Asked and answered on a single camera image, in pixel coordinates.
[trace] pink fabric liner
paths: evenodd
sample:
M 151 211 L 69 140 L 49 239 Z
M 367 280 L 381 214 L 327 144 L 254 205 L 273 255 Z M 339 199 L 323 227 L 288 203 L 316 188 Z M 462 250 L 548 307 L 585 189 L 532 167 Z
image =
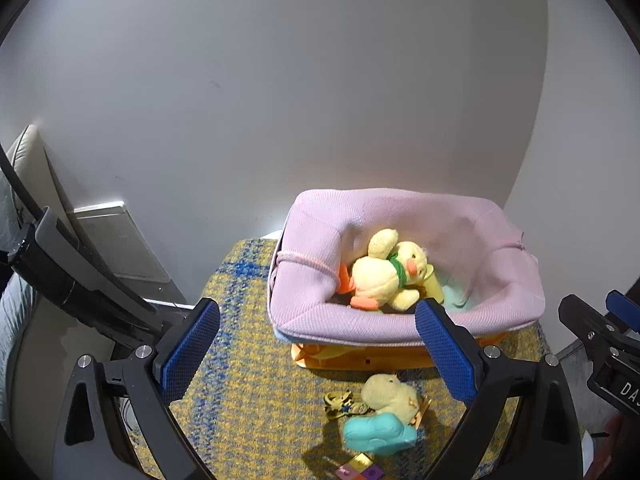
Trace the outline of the pink fabric liner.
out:
M 268 294 L 274 328 L 334 344 L 421 345 L 414 316 L 329 303 L 340 261 L 351 264 L 364 256 L 371 236 L 383 228 L 424 247 L 442 285 L 452 280 L 466 290 L 474 307 L 449 315 L 473 335 L 514 330 L 542 316 L 538 261 L 522 245 L 522 232 L 490 200 L 397 189 L 321 189 L 296 198 L 274 254 Z

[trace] yellow toy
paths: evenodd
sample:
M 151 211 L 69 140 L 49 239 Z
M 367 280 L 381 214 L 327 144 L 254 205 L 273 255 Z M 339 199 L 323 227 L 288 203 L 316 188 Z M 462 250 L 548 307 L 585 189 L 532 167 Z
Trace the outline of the yellow toy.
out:
M 444 301 L 433 266 L 428 264 L 424 251 L 413 242 L 398 243 L 398 232 L 382 229 L 369 242 L 367 256 L 358 258 L 351 269 L 348 287 L 354 290 L 350 305 L 363 310 L 377 310 L 389 304 L 405 312 L 420 299 L 423 288 L 427 298 Z
M 420 409 L 420 399 L 415 388 L 401 383 L 395 375 L 372 375 L 360 393 L 362 402 L 380 413 L 393 413 L 403 424 L 414 420 Z

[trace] plaid blanket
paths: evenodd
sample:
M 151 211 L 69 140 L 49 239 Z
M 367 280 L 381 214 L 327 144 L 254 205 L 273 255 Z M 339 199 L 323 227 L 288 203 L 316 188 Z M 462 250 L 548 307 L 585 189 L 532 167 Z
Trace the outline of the plaid blanket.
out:
M 220 332 L 184 399 L 170 409 L 219 480 L 335 480 L 335 469 L 357 453 L 343 447 L 344 418 L 327 420 L 322 397 L 332 390 L 359 392 L 370 374 L 299 368 L 290 347 L 274 338 L 266 313 L 274 247 L 272 240 L 242 240 L 210 278 L 203 296 L 220 306 Z M 548 351 L 537 325 L 510 333 L 500 346 L 510 357 L 536 361 Z M 402 370 L 398 377 L 433 402 L 418 445 L 374 462 L 385 479 L 422 478 L 465 407 L 451 399 L 434 369 Z M 509 399 L 477 476 L 497 458 L 515 407 L 516 399 Z M 131 437 L 145 471 L 161 478 L 142 435 Z

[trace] yellow square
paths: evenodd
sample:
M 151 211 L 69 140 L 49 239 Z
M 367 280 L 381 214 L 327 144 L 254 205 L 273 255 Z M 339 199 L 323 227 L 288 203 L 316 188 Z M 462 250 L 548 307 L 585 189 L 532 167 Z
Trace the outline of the yellow square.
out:
M 373 462 L 364 453 L 360 453 L 358 456 L 354 456 L 351 460 L 349 460 L 349 465 L 353 467 L 358 473 L 362 473 L 371 464 L 373 464 Z

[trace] teal toy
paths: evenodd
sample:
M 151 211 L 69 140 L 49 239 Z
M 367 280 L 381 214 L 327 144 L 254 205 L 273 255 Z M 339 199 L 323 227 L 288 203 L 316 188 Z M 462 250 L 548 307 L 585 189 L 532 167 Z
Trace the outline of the teal toy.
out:
M 344 443 L 350 449 L 390 456 L 415 446 L 418 432 L 403 424 L 393 413 L 351 418 L 342 428 Z

